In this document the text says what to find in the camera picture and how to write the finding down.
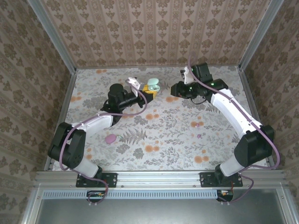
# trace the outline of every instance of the light green object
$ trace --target light green object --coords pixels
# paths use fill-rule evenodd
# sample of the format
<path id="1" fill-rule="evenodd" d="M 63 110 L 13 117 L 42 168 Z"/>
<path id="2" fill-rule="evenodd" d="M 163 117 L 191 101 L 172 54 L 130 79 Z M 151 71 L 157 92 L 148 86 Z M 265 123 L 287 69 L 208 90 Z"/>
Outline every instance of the light green object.
<path id="1" fill-rule="evenodd" d="M 148 89 L 150 91 L 157 91 L 157 92 L 159 92 L 160 91 L 160 86 L 158 86 L 158 83 L 159 83 L 159 79 L 157 79 L 157 78 L 150 78 L 148 80 Z"/>

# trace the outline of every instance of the gray floor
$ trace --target gray floor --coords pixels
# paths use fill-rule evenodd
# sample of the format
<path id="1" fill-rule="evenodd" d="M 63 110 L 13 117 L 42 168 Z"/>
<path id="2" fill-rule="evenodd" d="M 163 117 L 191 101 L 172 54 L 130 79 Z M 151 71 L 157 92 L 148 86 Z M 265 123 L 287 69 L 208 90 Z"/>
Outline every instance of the gray floor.
<path id="1" fill-rule="evenodd" d="M 284 224 L 273 190 L 251 190 L 234 204 L 216 200 L 44 200 L 38 224 Z"/>

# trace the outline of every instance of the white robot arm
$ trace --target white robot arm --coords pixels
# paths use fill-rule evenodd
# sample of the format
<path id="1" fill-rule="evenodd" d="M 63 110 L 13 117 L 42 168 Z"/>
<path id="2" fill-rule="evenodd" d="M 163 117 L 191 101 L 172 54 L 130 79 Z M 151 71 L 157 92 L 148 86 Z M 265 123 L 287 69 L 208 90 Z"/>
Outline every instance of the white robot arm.
<path id="1" fill-rule="evenodd" d="M 219 176 L 225 178 L 235 174 L 238 175 L 238 172 L 243 170 L 245 167 L 269 157 L 272 154 L 271 145 L 253 127 L 253 125 L 251 125 L 251 123 L 259 127 L 260 130 L 271 139 L 271 141 L 273 141 L 274 138 L 273 128 L 270 126 L 262 126 L 260 122 L 251 117 L 236 101 L 223 80 L 213 80 L 207 63 L 192 66 L 192 72 L 202 83 L 225 93 L 230 98 L 227 99 L 220 93 L 213 92 L 198 82 L 195 82 L 187 67 L 181 70 L 181 76 L 184 78 L 184 81 L 180 81 L 171 87 L 171 95 L 176 97 L 185 99 L 194 99 L 197 96 L 204 97 L 209 103 L 214 105 L 223 113 L 237 132 L 240 142 L 235 148 L 234 155 L 215 168 L 216 172 L 220 173 Z M 232 100 L 240 107 L 241 111 L 250 118 L 250 122 L 248 122 L 242 113 L 235 107 Z"/>
<path id="2" fill-rule="evenodd" d="M 128 83 L 144 95 L 147 103 L 152 101 L 157 94 L 157 91 L 150 90 L 151 86 L 139 83 L 136 78 L 128 78 Z M 157 79 L 154 79 L 153 82 L 153 79 L 150 79 L 149 83 L 157 84 L 158 81 Z M 111 115 L 112 113 L 122 114 L 122 111 L 125 108 L 134 104 L 138 104 L 141 108 L 145 104 L 144 98 L 139 96 L 137 91 L 132 90 L 131 92 L 127 92 L 121 84 L 111 85 L 108 93 L 108 100 L 104 103 L 103 108 L 101 109 L 102 112 L 97 114 L 98 116 L 95 116 L 94 119 L 91 119 L 86 123 L 82 123 L 82 125 L 80 125 L 81 122 L 74 124 L 63 122 L 58 126 L 48 151 L 48 156 L 59 161 L 67 134 L 73 127 L 78 126 L 71 133 L 70 139 L 67 140 L 62 155 L 62 164 L 89 178 L 101 179 L 102 168 L 84 157 L 85 140 L 100 130 L 115 125 L 120 120 L 121 116 Z"/>

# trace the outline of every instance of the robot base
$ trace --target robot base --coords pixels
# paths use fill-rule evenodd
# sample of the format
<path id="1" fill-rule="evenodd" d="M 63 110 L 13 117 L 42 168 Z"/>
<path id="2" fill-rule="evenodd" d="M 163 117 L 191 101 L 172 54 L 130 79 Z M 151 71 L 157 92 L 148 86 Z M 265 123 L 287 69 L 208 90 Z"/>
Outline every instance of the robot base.
<path id="1" fill-rule="evenodd" d="M 242 178 L 238 173 L 231 176 L 225 176 L 220 165 L 216 166 L 215 172 L 200 173 L 200 184 L 202 188 L 208 187 L 243 187 Z"/>
<path id="2" fill-rule="evenodd" d="M 101 180 L 105 181 L 108 184 L 109 188 L 116 188 L 117 173 L 102 173 Z M 98 181 L 91 181 L 82 177 L 81 175 L 78 175 L 76 181 L 76 187 L 77 188 L 104 188 L 105 185 Z"/>

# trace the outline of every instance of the table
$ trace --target table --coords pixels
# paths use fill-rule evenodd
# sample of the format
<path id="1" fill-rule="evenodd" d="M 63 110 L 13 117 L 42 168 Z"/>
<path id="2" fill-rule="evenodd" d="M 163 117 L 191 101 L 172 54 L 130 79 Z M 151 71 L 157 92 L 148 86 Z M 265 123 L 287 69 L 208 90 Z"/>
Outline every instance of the table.
<path id="1" fill-rule="evenodd" d="M 95 115 L 107 99 L 110 85 L 125 84 L 128 77 L 146 83 L 160 80 L 161 91 L 138 116 L 125 116 L 116 125 L 93 135 L 85 143 L 85 157 L 106 171 L 125 170 L 203 170 L 233 155 L 239 138 L 217 108 L 205 102 L 170 95 L 170 87 L 182 81 L 179 67 L 78 70 L 66 122 L 75 123 Z M 249 106 L 236 66 L 209 66 L 214 79 L 228 84 L 238 102 Z M 124 113 L 141 111 L 138 105 Z M 112 144 L 109 134 L 117 135 Z M 266 165 L 265 160 L 258 163 Z M 56 161 L 53 170 L 60 170 Z"/>

